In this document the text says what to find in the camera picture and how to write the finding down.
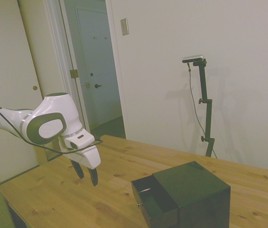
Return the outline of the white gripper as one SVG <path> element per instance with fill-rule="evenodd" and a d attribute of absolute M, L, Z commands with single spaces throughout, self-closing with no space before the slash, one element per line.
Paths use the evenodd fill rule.
<path fill-rule="evenodd" d="M 84 178 L 84 172 L 80 166 L 88 168 L 93 186 L 98 185 L 98 172 L 96 167 L 100 165 L 101 159 L 95 145 L 87 148 L 94 142 L 93 136 L 72 136 L 68 138 L 59 137 L 61 152 L 71 159 L 72 166 L 80 179 Z"/>

